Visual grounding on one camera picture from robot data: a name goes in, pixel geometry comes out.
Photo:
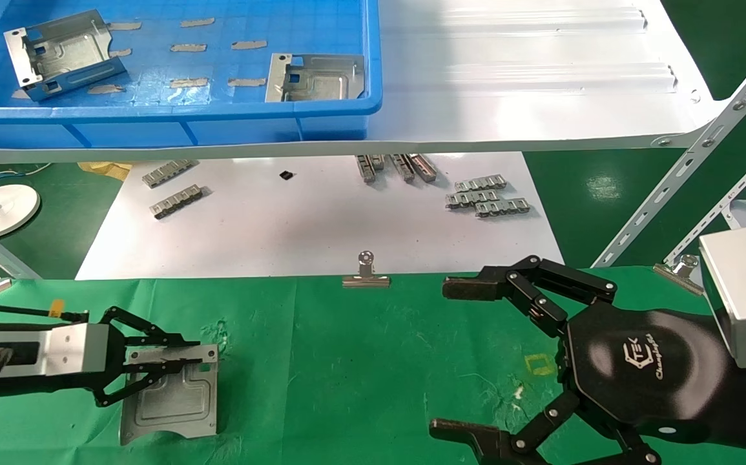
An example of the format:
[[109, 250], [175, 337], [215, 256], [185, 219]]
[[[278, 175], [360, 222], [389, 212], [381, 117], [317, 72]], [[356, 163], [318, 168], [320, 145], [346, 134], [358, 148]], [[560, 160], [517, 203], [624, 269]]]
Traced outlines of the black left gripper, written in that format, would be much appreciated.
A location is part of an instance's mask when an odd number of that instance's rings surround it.
[[105, 408], [150, 388], [167, 375], [180, 373], [185, 367], [218, 362], [215, 344], [202, 345], [187, 340], [181, 333], [167, 332], [118, 307], [107, 309], [100, 323], [108, 326], [110, 353], [119, 356], [121, 361], [149, 362], [123, 367], [123, 373], [140, 375], [139, 380], [107, 393], [104, 388], [112, 383], [112, 371], [29, 377], [4, 377], [0, 374], [0, 397], [53, 393], [60, 389], [95, 389], [96, 406]]

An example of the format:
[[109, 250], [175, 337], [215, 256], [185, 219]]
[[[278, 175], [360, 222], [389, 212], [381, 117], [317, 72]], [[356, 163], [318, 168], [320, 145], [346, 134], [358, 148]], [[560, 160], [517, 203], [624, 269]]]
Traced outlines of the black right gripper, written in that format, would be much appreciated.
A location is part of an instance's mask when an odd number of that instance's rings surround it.
[[[568, 320], [545, 291], [592, 306]], [[636, 431], [672, 442], [708, 441], [714, 432], [711, 404], [732, 359], [712, 317], [618, 309], [611, 304], [616, 292], [613, 282], [536, 255], [509, 267], [483, 267], [473, 277], [448, 276], [442, 283], [445, 298], [504, 298], [550, 338], [566, 335], [570, 385], [594, 420], [616, 429], [621, 448], [585, 464], [660, 464], [659, 453]], [[538, 448], [580, 406], [580, 398], [565, 391], [514, 435], [444, 418], [432, 420], [429, 433], [468, 445], [479, 464], [546, 464]]]

